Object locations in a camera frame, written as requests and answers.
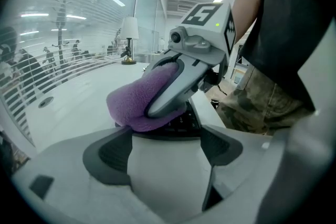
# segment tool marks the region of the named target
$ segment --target camera lens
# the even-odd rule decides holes
[[[176,33],[176,32],[172,33],[170,38],[172,39],[174,43],[179,43],[181,41],[181,36],[179,35],[179,33]]]

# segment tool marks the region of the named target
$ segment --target glass wall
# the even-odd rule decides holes
[[[138,9],[148,17],[139,24],[151,30],[153,1],[153,10]],[[7,1],[0,19],[0,89],[29,140],[30,104],[76,76],[121,60],[126,41],[120,27],[134,7],[135,0]]]
[[[137,0],[134,16],[139,25],[139,40],[133,42],[134,58],[149,63],[163,49],[159,47],[165,31],[161,0]]]

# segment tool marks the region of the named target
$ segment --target purple towel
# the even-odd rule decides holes
[[[146,106],[177,69],[176,63],[158,66],[141,79],[111,92],[106,98],[111,117],[120,126],[128,125],[135,131],[146,132],[160,128],[183,114],[185,105],[163,118],[151,119],[144,116]]]

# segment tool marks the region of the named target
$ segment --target camouflage pants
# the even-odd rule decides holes
[[[220,101],[217,113],[229,129],[273,135],[312,111],[250,65],[237,88]]]

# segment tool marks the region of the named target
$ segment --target desk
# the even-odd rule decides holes
[[[147,65],[105,66],[63,83],[30,104],[26,115],[37,151],[65,139],[112,128],[114,121],[106,106],[106,96],[140,78]],[[53,102],[39,109],[39,103],[49,96],[54,97]],[[195,93],[192,101],[202,124],[224,126],[203,92]],[[201,213],[210,170],[200,141],[133,138],[128,174],[134,192],[170,223]],[[92,223],[98,223],[97,218],[92,218]]]

